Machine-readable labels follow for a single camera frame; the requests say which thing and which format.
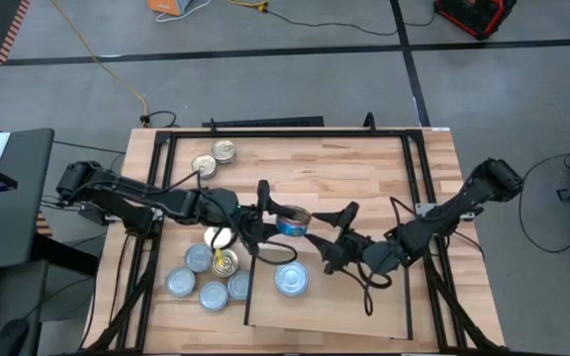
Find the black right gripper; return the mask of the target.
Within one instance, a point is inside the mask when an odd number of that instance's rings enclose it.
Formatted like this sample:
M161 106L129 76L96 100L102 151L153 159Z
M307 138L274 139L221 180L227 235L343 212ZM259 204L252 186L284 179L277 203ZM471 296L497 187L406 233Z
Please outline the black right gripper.
M349 229L355 220L359 205L350 202L344 209L335 213L312 213L312 217L332 227ZM370 236L361 235L354 230L342 233L335 242L308 233L305 237L319 250L322 259L326 262L325 274L333 274L343 270L350 263L359 263L362 253L372 245Z

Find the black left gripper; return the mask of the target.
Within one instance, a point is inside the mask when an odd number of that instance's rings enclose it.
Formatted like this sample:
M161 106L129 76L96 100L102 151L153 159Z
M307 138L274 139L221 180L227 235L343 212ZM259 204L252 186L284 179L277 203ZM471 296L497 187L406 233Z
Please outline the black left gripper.
M266 243L268 239L279 230L275 224L263 223L262 213L268 212L270 215L285 218L294 218L296 212L275 203L270 198L270 186L267 180L260 180L257 185L257 208L240 207L238 210L238 231L245 244L249 245L249 252L252 255L259 253L259 243Z

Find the light wooden shelf black legs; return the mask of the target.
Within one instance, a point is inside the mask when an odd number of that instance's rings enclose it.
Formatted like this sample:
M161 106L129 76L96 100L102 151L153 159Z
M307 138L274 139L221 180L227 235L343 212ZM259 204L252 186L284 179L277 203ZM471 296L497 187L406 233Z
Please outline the light wooden shelf black legs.
M298 251L297 261L308 271L308 287L300 296L282 295L275 284L276 267L258 261L250 298L251 325L399 339L409 336L402 277L388 289L370 290L374 313L368 316L363 290L352 279L357 273L355 266L347 267L349 275L326 275L325 263L314 246L305 241L290 244Z

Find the black flat bar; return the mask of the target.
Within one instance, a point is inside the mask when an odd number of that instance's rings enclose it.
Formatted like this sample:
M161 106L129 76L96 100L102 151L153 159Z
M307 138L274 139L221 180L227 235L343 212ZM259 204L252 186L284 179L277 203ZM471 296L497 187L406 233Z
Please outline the black flat bar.
M323 116L311 117L291 117L278 119L257 119L244 121L217 122L211 119L202 124L203 128L276 128L276 127L323 127L325 125Z

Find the orange box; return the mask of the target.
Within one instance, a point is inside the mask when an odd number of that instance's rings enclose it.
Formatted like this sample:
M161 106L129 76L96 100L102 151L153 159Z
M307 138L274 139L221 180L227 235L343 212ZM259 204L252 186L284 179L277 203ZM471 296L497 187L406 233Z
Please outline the orange box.
M186 12L186 8L192 0L146 0L148 7L155 12L181 16Z

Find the grey desk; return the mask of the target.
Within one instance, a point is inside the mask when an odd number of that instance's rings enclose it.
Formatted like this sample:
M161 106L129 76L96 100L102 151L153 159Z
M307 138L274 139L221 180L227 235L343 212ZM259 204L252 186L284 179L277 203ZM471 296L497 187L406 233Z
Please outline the grey desk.
M30 260L54 131L39 129L10 135L0 172L18 183L0 193L0 268Z

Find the red and black equipment box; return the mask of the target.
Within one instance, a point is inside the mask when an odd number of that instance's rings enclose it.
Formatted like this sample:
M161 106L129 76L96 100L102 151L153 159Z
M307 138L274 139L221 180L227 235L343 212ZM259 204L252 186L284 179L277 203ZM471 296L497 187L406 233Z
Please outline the red and black equipment box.
M433 9L477 41L488 39L511 14L517 0L434 0Z

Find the black computer mouse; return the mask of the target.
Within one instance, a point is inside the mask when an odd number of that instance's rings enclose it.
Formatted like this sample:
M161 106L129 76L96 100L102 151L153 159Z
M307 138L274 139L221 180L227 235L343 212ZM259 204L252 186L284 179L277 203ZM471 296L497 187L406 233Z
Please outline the black computer mouse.
M0 356L19 356L29 329L24 318L8 321L0 330Z

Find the black aluminium table frame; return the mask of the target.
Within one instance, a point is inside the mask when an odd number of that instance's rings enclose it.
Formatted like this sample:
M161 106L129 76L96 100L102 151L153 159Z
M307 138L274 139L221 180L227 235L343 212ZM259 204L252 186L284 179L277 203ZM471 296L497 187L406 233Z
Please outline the black aluminium table frame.
M403 145L402 136L410 139ZM462 172L447 129L399 129L370 132L361 128L184 129L175 147L162 146L163 161L152 175L178 180L189 176L192 158L220 138L238 149L237 161L222 168L213 183L237 192L249 204L256 185L267 180L273 198L311 211L338 211L350 202L360 210L355 228L380 238L405 210L394 210L390 198L444 201L461 187ZM196 296L175 298L165 287L167 274L183 262L187 248L203 230L166 222L152 287L144 353L400 353L437 348L425 269L415 264L396 271L405 288L409 336L406 339L256 326L248 322L248 303L231 302L222 311L200 307ZM236 247L242 269L254 273L253 260Z

